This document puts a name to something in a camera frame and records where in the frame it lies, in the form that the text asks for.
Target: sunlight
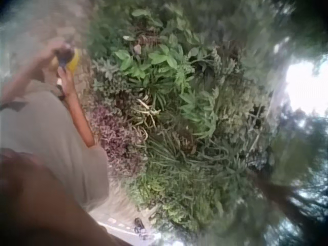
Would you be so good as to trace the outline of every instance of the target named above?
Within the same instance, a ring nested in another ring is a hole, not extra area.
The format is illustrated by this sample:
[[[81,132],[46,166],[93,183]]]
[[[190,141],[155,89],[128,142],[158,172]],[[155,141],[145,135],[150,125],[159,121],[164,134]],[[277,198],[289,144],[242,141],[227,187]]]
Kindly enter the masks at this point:
[[[312,75],[313,64],[291,65],[287,73],[287,92],[293,110],[313,111],[323,116],[328,108],[328,63],[320,68],[318,76]]]

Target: vegetation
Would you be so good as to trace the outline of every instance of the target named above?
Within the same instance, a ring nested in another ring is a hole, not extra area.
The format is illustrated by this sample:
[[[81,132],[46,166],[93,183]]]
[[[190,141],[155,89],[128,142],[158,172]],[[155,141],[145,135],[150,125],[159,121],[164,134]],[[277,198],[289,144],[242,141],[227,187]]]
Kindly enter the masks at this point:
[[[249,165],[264,177],[250,160],[268,149],[273,129],[254,109],[269,107],[294,52],[274,52],[284,31],[269,1],[99,2],[89,38],[95,124],[118,143],[114,155],[107,145],[109,165],[134,176],[126,188],[140,208],[156,206],[160,231],[195,241],[241,216],[241,230],[263,245],[268,224],[281,221]]]

